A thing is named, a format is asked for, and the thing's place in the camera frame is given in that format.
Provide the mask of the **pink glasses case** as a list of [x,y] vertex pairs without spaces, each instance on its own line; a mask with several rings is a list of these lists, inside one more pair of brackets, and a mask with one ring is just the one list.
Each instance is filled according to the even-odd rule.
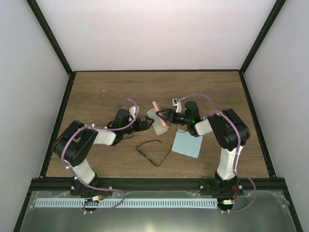
[[154,120],[152,127],[155,131],[155,134],[160,136],[168,131],[169,126],[164,120],[156,115],[156,112],[161,110],[159,104],[156,101],[153,101],[152,104],[153,107],[147,112],[147,116]]

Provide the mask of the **black sunglasses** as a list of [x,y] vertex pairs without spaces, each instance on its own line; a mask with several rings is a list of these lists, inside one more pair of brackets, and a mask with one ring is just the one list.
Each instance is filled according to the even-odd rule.
[[136,151],[155,167],[160,167],[171,151],[172,145],[161,140],[145,141],[135,147]]

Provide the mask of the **light blue cleaning cloth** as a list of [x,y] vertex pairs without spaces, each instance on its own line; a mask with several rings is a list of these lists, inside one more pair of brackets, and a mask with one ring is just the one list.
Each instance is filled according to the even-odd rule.
[[197,159],[200,153],[202,140],[203,138],[201,136],[194,137],[188,131],[179,130],[176,132],[171,150]]

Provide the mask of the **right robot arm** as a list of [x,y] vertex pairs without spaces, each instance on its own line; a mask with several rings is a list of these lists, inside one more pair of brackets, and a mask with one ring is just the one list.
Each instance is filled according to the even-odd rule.
[[221,195],[227,194],[237,181],[237,165],[240,153],[250,138],[250,130],[236,112],[228,108],[202,119],[195,101],[184,105],[184,112],[164,109],[156,115],[165,122],[186,125],[190,135],[194,137],[213,133],[221,147],[220,162],[214,175],[214,188]]

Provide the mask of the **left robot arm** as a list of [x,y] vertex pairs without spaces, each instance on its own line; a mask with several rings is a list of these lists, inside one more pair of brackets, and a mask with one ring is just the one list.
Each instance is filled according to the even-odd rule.
[[96,180],[98,176],[86,158],[92,145],[115,146],[123,140],[124,135],[148,130],[155,120],[148,116],[138,118],[137,113],[137,107],[120,109],[114,120],[100,129],[75,120],[54,142],[53,152],[82,182],[81,188],[87,195],[94,195],[99,187]]

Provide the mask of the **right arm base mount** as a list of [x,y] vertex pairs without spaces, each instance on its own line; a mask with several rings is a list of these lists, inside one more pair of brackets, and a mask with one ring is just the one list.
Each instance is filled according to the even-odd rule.
[[243,190],[239,188],[240,182],[237,178],[227,181],[221,181],[216,178],[201,178],[198,187],[203,195],[211,195],[213,197],[228,197],[234,195],[243,195]]

